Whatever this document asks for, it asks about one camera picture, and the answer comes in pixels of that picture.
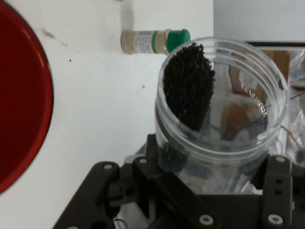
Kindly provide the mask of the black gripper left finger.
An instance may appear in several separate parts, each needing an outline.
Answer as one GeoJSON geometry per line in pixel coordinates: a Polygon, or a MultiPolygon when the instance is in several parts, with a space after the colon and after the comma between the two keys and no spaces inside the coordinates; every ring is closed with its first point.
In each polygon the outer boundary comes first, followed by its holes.
{"type": "Polygon", "coordinates": [[[113,229],[125,204],[136,203],[152,218],[151,229],[218,229],[220,217],[175,174],[159,168],[156,137],[143,156],[123,166],[96,163],[55,223],[56,229],[113,229]]]}

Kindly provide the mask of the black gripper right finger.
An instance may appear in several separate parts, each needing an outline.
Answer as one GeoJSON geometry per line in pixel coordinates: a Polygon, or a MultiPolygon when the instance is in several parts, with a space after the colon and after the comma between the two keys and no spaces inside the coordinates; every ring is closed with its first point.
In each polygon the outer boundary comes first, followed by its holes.
{"type": "Polygon", "coordinates": [[[305,169],[285,156],[268,156],[252,184],[262,190],[259,229],[305,227],[305,169]]]}

